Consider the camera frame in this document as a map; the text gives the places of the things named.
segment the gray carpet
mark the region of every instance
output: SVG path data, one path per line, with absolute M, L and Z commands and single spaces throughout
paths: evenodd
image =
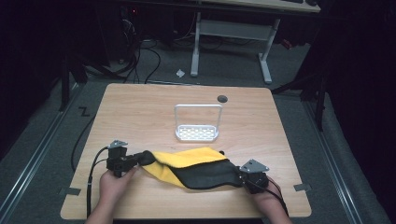
M 214 48 L 216 43 L 203 47 Z M 218 86 L 279 87 L 294 78 L 298 67 L 309 47 L 298 47 L 286 50 L 275 45 L 270 52 L 268 63 L 274 83 L 266 86 L 263 83 L 256 51 L 261 42 L 252 42 L 244 46 L 223 44 L 216 50 L 202 50 L 200 75 L 190 77 L 191 46 L 175 45 L 168 48 L 161 44 L 153 49 L 161 55 L 159 69 L 149 79 L 150 83 L 176 82 Z M 137 74 L 140 83 L 144 81 L 157 65 L 158 58 L 151 51 L 142 49 Z M 186 72 L 184 77 L 177 77 L 176 71 Z M 58 132 L 49 145 L 49 151 L 36 171 L 28 188 L 15 207 L 7 223 L 83 223 L 83 221 L 62 220 L 60 211 L 64 195 L 61 188 L 67 188 L 73 177 L 71 154 L 79 135 L 96 113 L 106 85 L 116 82 L 105 77 L 90 76 L 89 82 L 82 88 L 75 102 L 64 115 Z M 128 83 L 136 83 L 134 73 Z M 294 223 L 350 223 L 345 207 L 338 196 L 332 176 L 323 159 L 321 144 L 311 118 L 307 115 L 304 104 L 300 102 L 295 91 L 276 95 L 276 106 L 279 111 L 286 135 L 290 142 L 293 156 L 305 184 L 311 186 L 307 192 L 312 207 L 312 215 L 306 218 L 294 218 Z M 32 116 L 28 127 L 8 155 L 1 161 L 0 200 L 4 202 L 8 193 L 18 180 L 29 159 L 34 154 L 44 133 L 53 119 L 58 115 L 60 106 L 60 85 L 56 86 L 51 97 Z M 327 101 L 324 115 L 324 135 L 333 152 L 335 160 L 342 171 L 354 202 L 359 208 L 362 223 L 390 223 L 382 207 L 376 201 L 369 184 L 362 175 L 359 165 L 350 153 L 346 140 L 332 112 L 331 102 Z M 81 116 L 81 107 L 86 107 Z M 88 136 L 87 130 L 76 150 L 74 162 L 77 164 L 81 150 Z

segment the dark background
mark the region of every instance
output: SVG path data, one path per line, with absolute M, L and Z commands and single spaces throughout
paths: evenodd
M 396 207 L 391 185 L 396 181 L 395 1 L 319 3 L 322 14 L 347 16 L 348 22 L 327 24 L 318 32 L 314 22 L 283 20 L 276 42 L 286 39 L 293 46 L 314 43 L 297 79 L 319 71 L 331 60 L 327 92 L 335 113 L 373 191 L 395 222 L 390 210 Z M 102 65 L 127 58 L 128 43 L 117 22 L 118 10 L 109 6 L 55 6 L 33 0 L 0 2 L 1 158 L 49 97 L 63 71 L 66 50 Z M 190 28 L 191 12 L 139 7 L 133 20 L 140 22 L 136 29 L 145 27 L 145 35 L 172 45 L 177 37 L 173 30 L 184 34 Z M 329 58 L 325 52 L 330 49 L 337 50 Z

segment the desk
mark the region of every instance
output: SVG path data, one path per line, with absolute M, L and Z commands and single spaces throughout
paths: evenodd
M 180 143 L 175 135 L 177 104 L 219 104 L 225 95 L 219 137 L 213 143 Z M 129 143 L 127 154 L 144 150 L 178 152 L 196 147 L 222 150 L 235 165 L 255 159 L 282 188 L 291 217 L 307 217 L 311 208 L 271 92 L 264 88 L 110 84 L 82 152 L 61 216 L 86 218 L 86 185 L 92 161 L 113 140 Z M 102 153 L 100 159 L 106 159 Z M 99 163 L 93 173 L 92 207 L 98 201 L 98 181 L 106 170 Z M 181 189 L 163 183 L 140 169 L 116 209 L 115 218 L 249 218 L 261 217 L 243 188 Z
M 226 5 L 237 5 L 244 7 L 264 7 L 278 10 L 291 10 L 291 11 L 299 11 L 299 12 L 320 12 L 320 8 L 318 6 L 311 7 L 306 2 L 301 4 L 286 2 L 281 0 L 202 0 L 201 2 L 207 3 L 217 3 L 217 4 L 226 4 Z M 191 76 L 198 76 L 198 67 L 199 67 L 199 40 L 200 35 L 219 35 L 225 37 L 236 37 L 236 38 L 245 38 L 245 39 L 254 39 L 254 40 L 262 40 L 265 41 L 265 46 L 263 48 L 263 52 L 259 54 L 259 61 L 262 67 L 262 75 L 264 77 L 264 82 L 266 84 L 271 84 L 271 74 L 268 69 L 267 57 L 270 51 L 270 48 L 273 44 L 276 31 L 278 25 L 280 23 L 280 19 L 275 19 L 274 24 L 271 25 L 253 25 L 246 23 L 237 23 L 237 22 L 227 22 L 227 21 L 212 21 L 212 20 L 201 20 L 201 13 L 197 13 L 197 21 L 195 28 L 195 45 L 192 53 L 192 61 L 191 61 Z

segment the human hand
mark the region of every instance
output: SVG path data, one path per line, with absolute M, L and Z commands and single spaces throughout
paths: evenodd
M 113 172 L 109 170 L 102 174 L 100 178 L 100 202 L 114 206 L 123 195 L 136 170 L 137 167 L 134 167 L 122 177 L 114 176 Z
M 267 189 L 272 191 L 277 197 L 282 199 L 280 186 L 271 177 L 267 177 L 270 180 L 268 182 Z M 259 207 L 260 211 L 270 219 L 272 224 L 291 223 L 289 216 L 287 215 L 285 209 L 282 206 L 282 202 L 276 196 L 267 191 L 263 193 L 251 194 L 251 197 Z

